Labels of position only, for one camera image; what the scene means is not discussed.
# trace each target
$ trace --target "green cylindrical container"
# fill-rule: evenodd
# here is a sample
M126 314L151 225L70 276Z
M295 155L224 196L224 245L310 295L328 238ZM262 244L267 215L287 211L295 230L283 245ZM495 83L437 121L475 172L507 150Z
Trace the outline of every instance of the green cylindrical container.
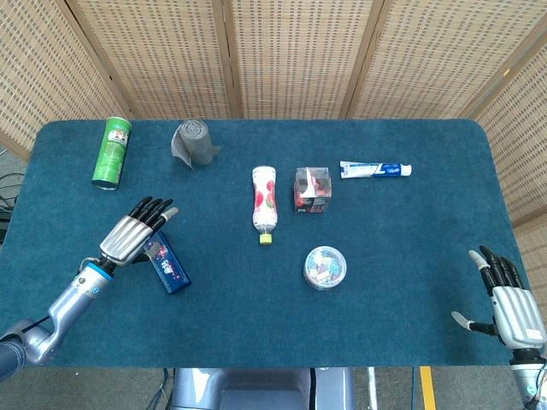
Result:
M115 190L120 183L121 168L126 157L131 123L120 117L106 119L103 141L91 183L103 190Z

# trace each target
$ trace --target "white toothpaste tube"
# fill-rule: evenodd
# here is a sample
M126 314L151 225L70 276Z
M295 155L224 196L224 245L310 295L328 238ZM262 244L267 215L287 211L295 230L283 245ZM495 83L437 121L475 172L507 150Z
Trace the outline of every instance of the white toothpaste tube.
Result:
M340 162L340 177L345 178L377 178L377 177L408 177L412 173L411 165Z

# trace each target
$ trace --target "clear round container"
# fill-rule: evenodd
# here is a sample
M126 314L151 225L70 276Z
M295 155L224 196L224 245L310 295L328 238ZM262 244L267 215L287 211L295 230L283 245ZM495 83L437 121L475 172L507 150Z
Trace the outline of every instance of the clear round container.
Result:
M347 265L339 250L320 246L312 250L304 263L304 278L317 290L329 290L345 278Z

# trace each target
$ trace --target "white bottle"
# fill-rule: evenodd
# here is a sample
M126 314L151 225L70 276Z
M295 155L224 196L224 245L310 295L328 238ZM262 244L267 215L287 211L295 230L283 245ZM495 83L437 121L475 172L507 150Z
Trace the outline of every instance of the white bottle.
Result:
M255 186L253 225L260 233L260 245L270 245L272 231L277 225L275 168L256 167L253 169L253 184Z

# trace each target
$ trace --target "robotic hand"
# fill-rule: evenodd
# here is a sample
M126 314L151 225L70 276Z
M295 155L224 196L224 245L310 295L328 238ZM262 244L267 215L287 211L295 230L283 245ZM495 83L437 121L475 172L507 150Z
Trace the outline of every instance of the robotic hand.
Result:
M38 322L22 320L0 337L0 382L27 361L40 365L51 357L68 329L110 283L114 269L138 261L146 241L179 212L175 207L166 210L172 203L170 199L152 200L151 196L141 200L101 242L101 257L82 261L72 283L50 306L48 316ZM40 325L47 319L53 322L52 332Z
M494 255L485 246L481 246L480 251L484 258L473 250L469 256L477 265L490 297L493 324L467 320L459 312L452 312L452 317L464 329L498 336L507 349L513 350L509 363L524 408L547 409L547 390L542 391L547 360L540 356L540 349L547 343L547 333L538 304L532 292L524 288L511 261Z

